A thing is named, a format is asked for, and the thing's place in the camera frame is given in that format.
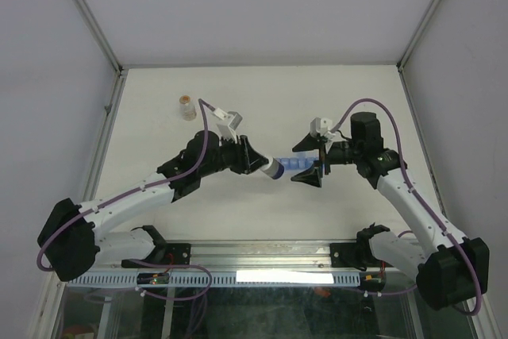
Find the blue weekly pill organizer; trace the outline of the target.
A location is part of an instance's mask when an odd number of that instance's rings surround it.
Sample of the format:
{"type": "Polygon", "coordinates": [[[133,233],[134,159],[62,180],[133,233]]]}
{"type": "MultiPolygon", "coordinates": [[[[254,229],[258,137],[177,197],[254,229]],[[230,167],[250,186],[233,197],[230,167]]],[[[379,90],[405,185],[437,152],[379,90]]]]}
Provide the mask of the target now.
{"type": "Polygon", "coordinates": [[[318,155],[312,152],[294,152],[293,156],[278,157],[277,160],[286,171],[303,171],[314,165],[318,155]]]}

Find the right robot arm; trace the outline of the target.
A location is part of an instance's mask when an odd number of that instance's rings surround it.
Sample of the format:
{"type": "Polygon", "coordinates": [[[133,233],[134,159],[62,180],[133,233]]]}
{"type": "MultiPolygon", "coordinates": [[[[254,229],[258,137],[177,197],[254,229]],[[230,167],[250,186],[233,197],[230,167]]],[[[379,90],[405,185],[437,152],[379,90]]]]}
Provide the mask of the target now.
{"type": "Polygon", "coordinates": [[[354,113],[349,138],[335,141],[331,120],[315,118],[310,131],[293,152],[317,151],[317,160],[292,181],[321,187],[333,165],[354,165],[399,213],[417,239],[397,236],[385,225],[372,224],[356,235],[355,244],[339,259],[362,272],[389,264],[412,279],[421,297],[434,310],[476,301],[487,292],[490,251],[479,237],[470,239],[418,193],[400,152],[386,148],[381,125],[372,112],[354,113]]]}

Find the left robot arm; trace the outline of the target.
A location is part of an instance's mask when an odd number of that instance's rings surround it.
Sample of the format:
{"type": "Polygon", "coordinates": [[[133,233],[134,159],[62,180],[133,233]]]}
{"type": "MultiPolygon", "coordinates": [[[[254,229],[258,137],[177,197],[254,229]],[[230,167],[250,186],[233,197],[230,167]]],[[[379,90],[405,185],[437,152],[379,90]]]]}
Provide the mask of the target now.
{"type": "Polygon", "coordinates": [[[109,198],[54,205],[40,231],[37,266],[72,281],[96,264],[122,262],[157,266],[166,257],[165,240],[151,225],[129,232],[116,228],[146,210],[180,200],[199,189],[202,178],[230,170],[238,175],[263,172],[271,179],[284,173],[274,158],[258,153],[245,135],[227,140],[205,130],[197,132],[174,158],[132,189],[109,198]]]}

